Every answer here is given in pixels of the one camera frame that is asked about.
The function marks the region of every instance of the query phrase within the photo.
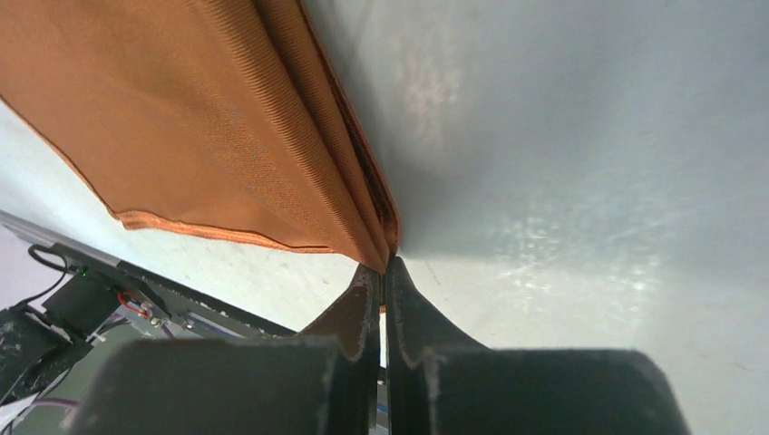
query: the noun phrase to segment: brown cloth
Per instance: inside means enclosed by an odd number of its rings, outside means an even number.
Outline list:
[[[297,0],[0,3],[0,95],[127,228],[380,272],[393,201]]]

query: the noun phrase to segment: orange fabric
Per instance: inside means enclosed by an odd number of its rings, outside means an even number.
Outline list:
[[[0,5],[0,95],[127,228],[384,271],[393,201],[297,0]]]

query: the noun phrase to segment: red wire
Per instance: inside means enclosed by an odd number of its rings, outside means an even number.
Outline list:
[[[134,313],[140,315],[141,317],[144,317],[145,319],[149,317],[147,313],[144,313],[141,310],[137,310],[136,308],[128,305],[127,302],[125,302],[125,298],[123,297],[123,293],[118,293],[118,300],[120,301],[121,305],[124,306],[127,310],[133,311]]]

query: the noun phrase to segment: purple cable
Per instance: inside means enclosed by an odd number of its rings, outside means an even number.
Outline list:
[[[80,404],[78,401],[69,401],[67,399],[53,399],[49,397],[41,397],[32,402],[30,406],[58,406],[59,408],[66,408],[68,410],[74,410]]]
[[[168,338],[176,338],[176,335],[174,335],[174,334],[173,334],[173,333],[170,331],[169,327],[168,327],[168,326],[166,326],[166,324],[162,324],[162,325],[161,325],[161,330],[163,331],[163,333],[164,333],[164,334],[166,334],[166,336],[167,336]]]

